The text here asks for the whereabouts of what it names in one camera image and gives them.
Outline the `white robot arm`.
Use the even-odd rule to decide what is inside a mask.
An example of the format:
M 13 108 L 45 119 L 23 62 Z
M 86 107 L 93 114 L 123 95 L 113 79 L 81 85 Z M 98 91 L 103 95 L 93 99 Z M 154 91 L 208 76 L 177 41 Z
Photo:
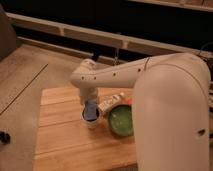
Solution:
M 175 53 L 98 69 L 82 61 L 70 76 L 83 101 L 98 87 L 131 88 L 139 171 L 209 171 L 211 75 L 198 56 Z

